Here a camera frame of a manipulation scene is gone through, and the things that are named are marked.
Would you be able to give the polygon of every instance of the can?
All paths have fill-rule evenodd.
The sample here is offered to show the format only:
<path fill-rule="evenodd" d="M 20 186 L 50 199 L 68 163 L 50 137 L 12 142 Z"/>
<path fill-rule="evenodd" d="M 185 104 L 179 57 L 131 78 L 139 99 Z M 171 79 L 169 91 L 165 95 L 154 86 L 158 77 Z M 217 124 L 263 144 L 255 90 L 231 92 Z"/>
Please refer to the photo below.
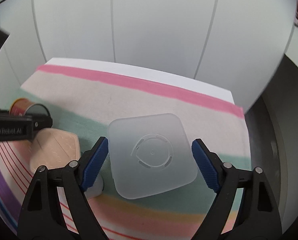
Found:
<path fill-rule="evenodd" d="M 38 114 L 50 116 L 49 110 L 42 104 L 37 104 L 27 98 L 18 98 L 10 107 L 11 115 L 23 116 L 25 114 Z"/>

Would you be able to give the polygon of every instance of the plastic container lid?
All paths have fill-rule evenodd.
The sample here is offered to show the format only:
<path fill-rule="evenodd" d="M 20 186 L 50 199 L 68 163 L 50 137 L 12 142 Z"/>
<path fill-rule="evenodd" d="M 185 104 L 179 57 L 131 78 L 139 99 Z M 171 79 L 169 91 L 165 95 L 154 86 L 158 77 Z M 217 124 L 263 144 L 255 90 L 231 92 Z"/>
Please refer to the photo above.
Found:
<path fill-rule="evenodd" d="M 166 192 L 197 176 L 185 130 L 174 114 L 114 120 L 108 140 L 112 177 L 124 198 Z"/>

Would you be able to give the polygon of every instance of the striped tablecloth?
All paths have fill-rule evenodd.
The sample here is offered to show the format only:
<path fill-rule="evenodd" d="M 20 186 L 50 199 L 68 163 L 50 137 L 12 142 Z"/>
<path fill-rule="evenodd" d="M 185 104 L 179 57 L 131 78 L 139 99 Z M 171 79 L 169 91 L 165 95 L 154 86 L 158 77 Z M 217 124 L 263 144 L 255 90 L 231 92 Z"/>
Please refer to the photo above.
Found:
<path fill-rule="evenodd" d="M 46 105 L 53 127 L 77 134 L 82 152 L 106 136 L 115 119 L 173 113 L 181 119 L 189 142 L 201 138 L 222 161 L 251 168 L 242 109 L 209 95 L 130 76 L 46 64 L 15 92 L 10 104 L 19 97 Z M 0 215 L 14 232 L 33 176 L 29 159 L 29 141 L 0 142 Z M 186 186 L 135 200 L 116 192 L 109 157 L 100 174 L 104 192 L 89 204 L 110 239 L 190 239 L 215 197 L 200 173 Z M 224 231 L 233 226 L 241 194 L 238 190 Z M 59 195 L 66 224 L 77 232 L 63 189 Z"/>

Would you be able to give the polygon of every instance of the blue gripper pad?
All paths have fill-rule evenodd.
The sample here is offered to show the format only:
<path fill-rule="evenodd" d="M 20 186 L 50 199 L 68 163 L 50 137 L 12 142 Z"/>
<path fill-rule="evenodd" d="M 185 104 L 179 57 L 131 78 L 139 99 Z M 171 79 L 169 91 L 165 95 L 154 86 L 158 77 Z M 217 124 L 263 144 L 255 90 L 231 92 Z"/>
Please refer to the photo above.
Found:
<path fill-rule="evenodd" d="M 208 188 L 217 193 L 220 190 L 217 170 L 196 140 L 192 142 L 191 150 Z"/>
<path fill-rule="evenodd" d="M 83 191 L 86 191 L 89 187 L 92 187 L 107 155 L 108 155 L 108 139 L 105 138 L 102 141 L 102 143 L 99 145 L 98 149 L 93 154 L 93 156 L 91 157 L 90 161 L 88 162 L 87 166 L 83 171 L 83 180 L 80 185 L 80 188 Z"/>

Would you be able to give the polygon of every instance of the green stripe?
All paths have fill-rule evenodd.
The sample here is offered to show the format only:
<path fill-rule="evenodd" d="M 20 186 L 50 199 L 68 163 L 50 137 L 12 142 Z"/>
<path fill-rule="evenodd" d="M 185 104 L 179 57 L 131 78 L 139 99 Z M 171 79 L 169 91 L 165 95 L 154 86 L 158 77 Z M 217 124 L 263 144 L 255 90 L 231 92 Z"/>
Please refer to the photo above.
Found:
<path fill-rule="evenodd" d="M 19 97 L 25 97 L 33 102 L 44 104 L 51 113 L 54 128 L 69 131 L 78 135 L 82 152 L 91 149 L 100 136 L 107 135 L 107 125 L 49 104 L 23 90 L 19 90 L 12 97 L 9 105 Z M 247 170 L 251 168 L 251 160 L 246 157 L 228 156 L 224 154 L 218 155 L 223 162 L 230 162 L 236 168 Z M 100 173 L 104 179 L 105 194 L 146 208 L 177 213 L 205 214 L 209 210 L 215 197 L 215 193 L 207 187 L 200 172 L 198 173 L 197 178 L 188 185 L 162 194 L 135 200 L 124 199 L 117 193 L 111 174 L 110 159 L 108 157 L 105 160 Z M 232 210 L 239 209 L 241 195 L 242 190 L 239 189 Z"/>

